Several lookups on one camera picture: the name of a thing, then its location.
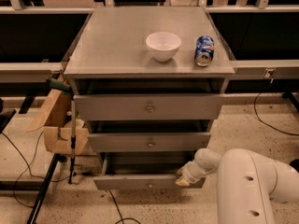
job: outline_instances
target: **white bowl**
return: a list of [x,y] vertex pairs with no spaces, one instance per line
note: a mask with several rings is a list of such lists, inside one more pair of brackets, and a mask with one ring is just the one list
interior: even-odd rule
[[146,43],[151,55],[159,62],[166,62],[178,51],[180,38],[171,33],[154,33],[147,37]]

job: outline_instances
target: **bowl rim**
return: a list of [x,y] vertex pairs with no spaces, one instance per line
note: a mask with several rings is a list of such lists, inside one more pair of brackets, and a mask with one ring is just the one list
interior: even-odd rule
[[150,44],[149,44],[149,40],[150,40],[150,37],[151,37],[151,36],[153,36],[153,35],[157,35],[157,34],[169,34],[169,35],[172,35],[173,37],[176,37],[176,38],[178,39],[178,45],[175,46],[173,49],[177,49],[177,48],[180,47],[180,45],[181,45],[181,39],[180,39],[180,37],[179,37],[178,35],[173,34],[173,33],[169,33],[169,32],[156,32],[156,33],[152,33],[152,34],[148,35],[147,38],[146,38],[146,44],[147,44],[150,48],[152,48],[152,49],[156,49],[156,48],[150,46]]

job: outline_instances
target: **gray cabinet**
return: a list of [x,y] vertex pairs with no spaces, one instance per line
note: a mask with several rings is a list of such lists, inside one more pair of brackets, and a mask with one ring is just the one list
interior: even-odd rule
[[[147,35],[181,37],[173,59],[150,57]],[[194,63],[200,35],[215,40],[208,67]],[[102,162],[99,189],[177,189],[177,170],[207,147],[234,73],[200,7],[113,7],[92,14],[64,72],[89,143]],[[190,188],[201,188],[201,180]]]

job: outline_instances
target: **cabinet top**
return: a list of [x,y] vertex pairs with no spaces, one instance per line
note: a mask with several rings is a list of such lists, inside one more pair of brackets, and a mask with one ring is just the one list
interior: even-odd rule
[[[170,32],[181,46],[168,62],[157,62],[146,45],[148,35]],[[208,67],[194,62],[198,37],[214,39]],[[234,72],[228,52],[201,7],[99,7],[89,19],[65,69],[69,78],[101,76],[197,76]]]

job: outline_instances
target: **drawer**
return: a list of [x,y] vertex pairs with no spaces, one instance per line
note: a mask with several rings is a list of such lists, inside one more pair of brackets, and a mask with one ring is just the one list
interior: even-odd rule
[[75,94],[219,93],[223,77],[102,77],[74,80]]
[[[98,189],[181,189],[177,170],[191,161],[193,152],[107,153],[102,174],[94,179]],[[188,188],[201,188],[201,179]]]
[[217,119],[224,94],[76,95],[85,120]]
[[87,120],[90,133],[197,133],[208,132],[213,120]]
[[101,175],[94,178],[100,189],[200,189],[205,183],[202,178],[188,187],[178,186],[178,175]]
[[206,147],[210,133],[91,133],[94,152],[179,151]]

